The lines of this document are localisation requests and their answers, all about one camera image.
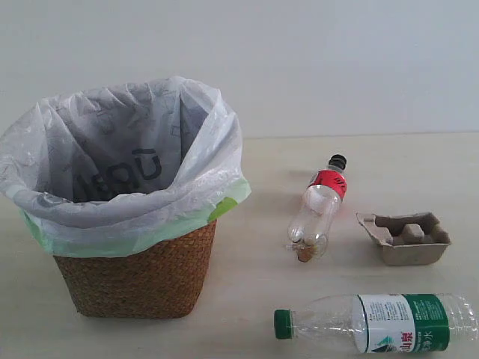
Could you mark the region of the red label clear plastic bottle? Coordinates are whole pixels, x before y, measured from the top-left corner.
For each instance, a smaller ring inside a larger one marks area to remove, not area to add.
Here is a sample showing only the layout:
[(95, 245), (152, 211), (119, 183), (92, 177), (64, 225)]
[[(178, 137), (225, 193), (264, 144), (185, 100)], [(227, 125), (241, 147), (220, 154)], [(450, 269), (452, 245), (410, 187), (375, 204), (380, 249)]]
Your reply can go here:
[(329, 231), (347, 193), (346, 157), (334, 154), (324, 169), (313, 175), (302, 195), (301, 207), (288, 227), (288, 248), (307, 263), (326, 252)]

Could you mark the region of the grey cardboard pulp tray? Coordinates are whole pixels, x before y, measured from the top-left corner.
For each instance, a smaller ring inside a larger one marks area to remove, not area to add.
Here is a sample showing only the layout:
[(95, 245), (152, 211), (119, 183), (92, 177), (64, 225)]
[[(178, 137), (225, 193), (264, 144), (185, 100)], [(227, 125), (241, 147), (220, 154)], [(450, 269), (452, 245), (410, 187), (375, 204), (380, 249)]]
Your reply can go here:
[(387, 266), (428, 266), (439, 261), (451, 245), (447, 231), (431, 212), (403, 216), (357, 213)]

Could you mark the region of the green label clear water bottle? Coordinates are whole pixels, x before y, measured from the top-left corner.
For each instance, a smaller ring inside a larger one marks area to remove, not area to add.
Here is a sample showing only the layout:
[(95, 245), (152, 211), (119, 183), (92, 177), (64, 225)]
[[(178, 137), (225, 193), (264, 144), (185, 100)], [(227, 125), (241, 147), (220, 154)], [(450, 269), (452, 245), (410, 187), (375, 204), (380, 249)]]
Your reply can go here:
[(478, 318), (451, 293), (333, 295), (273, 314), (278, 340), (351, 355), (444, 352), (478, 340)]

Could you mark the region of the woven wicker waste basket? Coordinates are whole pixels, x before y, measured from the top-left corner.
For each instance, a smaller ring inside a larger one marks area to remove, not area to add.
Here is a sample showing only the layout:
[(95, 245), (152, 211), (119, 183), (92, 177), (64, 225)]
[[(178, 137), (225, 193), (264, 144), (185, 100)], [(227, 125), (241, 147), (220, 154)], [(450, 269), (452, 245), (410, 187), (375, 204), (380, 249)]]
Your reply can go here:
[(177, 319), (192, 312), (201, 294), (215, 233), (212, 221), (128, 257), (55, 262), (83, 316)]

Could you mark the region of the white green plastic bin liner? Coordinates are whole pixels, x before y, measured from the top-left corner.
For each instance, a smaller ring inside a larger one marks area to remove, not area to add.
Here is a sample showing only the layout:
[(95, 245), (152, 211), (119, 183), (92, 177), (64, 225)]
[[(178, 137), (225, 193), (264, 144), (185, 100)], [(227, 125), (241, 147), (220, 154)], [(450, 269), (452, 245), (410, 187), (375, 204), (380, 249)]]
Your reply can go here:
[(127, 257), (251, 192), (221, 92), (171, 77), (38, 101), (1, 137), (1, 192), (59, 257)]

